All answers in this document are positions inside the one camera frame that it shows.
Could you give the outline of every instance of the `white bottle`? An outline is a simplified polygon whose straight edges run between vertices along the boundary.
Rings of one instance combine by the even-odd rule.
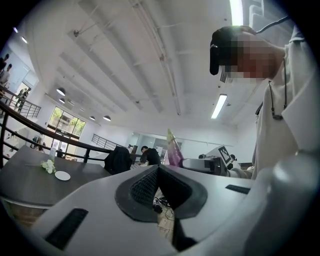
[[[50,149],[50,154],[49,154],[49,159],[54,163],[55,162],[55,157],[56,157],[56,148],[52,147]]]

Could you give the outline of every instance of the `railing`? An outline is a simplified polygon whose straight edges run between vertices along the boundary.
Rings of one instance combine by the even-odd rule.
[[[0,110],[2,110],[4,112],[3,122],[2,122],[2,124],[0,124],[0,127],[1,127],[0,150],[2,152],[2,157],[0,157],[0,168],[2,168],[4,166],[4,159],[7,159],[7,160],[10,159],[6,155],[3,155],[4,145],[8,146],[9,148],[11,148],[11,149],[13,149],[15,151],[19,150],[17,147],[12,146],[9,143],[4,141],[5,131],[8,131],[12,135],[14,135],[14,136],[16,136],[16,137],[18,137],[18,138],[20,138],[20,139],[22,139],[22,140],[24,140],[24,141],[26,141],[28,143],[31,143],[31,144],[33,144],[35,146],[40,146],[40,147],[42,147],[42,148],[44,148],[46,150],[50,150],[49,147],[41,145],[41,144],[39,144],[37,142],[34,142],[33,140],[30,140],[30,139],[20,135],[19,133],[14,132],[13,130],[7,128],[8,117],[14,118],[15,120],[17,120],[21,124],[25,125],[26,127],[30,128],[30,129],[32,129],[32,130],[34,130],[34,131],[36,131],[36,132],[38,132],[40,134],[43,134],[43,135],[48,136],[48,137],[53,138],[53,139],[57,139],[57,140],[59,140],[61,142],[64,142],[64,143],[68,143],[70,145],[74,145],[74,146],[79,147],[79,148],[86,149],[85,155],[75,155],[75,154],[63,152],[64,155],[75,157],[75,158],[84,159],[83,160],[84,163],[87,163],[88,160],[103,161],[103,159],[89,157],[90,151],[98,151],[98,152],[108,153],[108,154],[112,152],[112,150],[110,150],[110,149],[106,149],[106,148],[101,148],[101,147],[96,147],[96,146],[92,146],[92,145],[89,145],[89,144],[85,144],[85,143],[82,143],[82,142],[79,142],[79,141],[75,141],[73,139],[69,139],[69,138],[60,136],[60,135],[58,135],[58,134],[56,134],[56,133],[54,133],[52,131],[49,131],[49,130],[43,128],[42,126],[30,121],[26,117],[18,114],[14,109],[9,107],[8,105],[6,105],[2,101],[0,101]],[[138,155],[138,154],[130,154],[130,156],[131,156],[131,158],[133,160],[136,159],[136,157],[141,157],[141,155]]]
[[[95,143],[97,146],[104,148],[104,149],[107,149],[107,150],[114,150],[116,148],[116,146],[124,147],[124,146],[121,146],[121,145],[114,143],[110,140],[102,138],[96,134],[93,134],[92,142]]]
[[[0,101],[9,106],[14,111],[18,112],[25,118],[36,118],[41,109],[30,101],[12,93],[7,88],[0,86]],[[3,111],[0,112],[0,117],[3,117]]]

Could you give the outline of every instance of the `tabletop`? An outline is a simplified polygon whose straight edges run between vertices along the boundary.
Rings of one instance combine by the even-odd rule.
[[[48,154],[26,145],[21,147],[0,171],[0,196],[12,203],[51,207],[82,185],[110,176],[100,164],[56,157],[56,171],[71,176],[70,180],[62,181],[40,167],[40,162],[48,159]]]

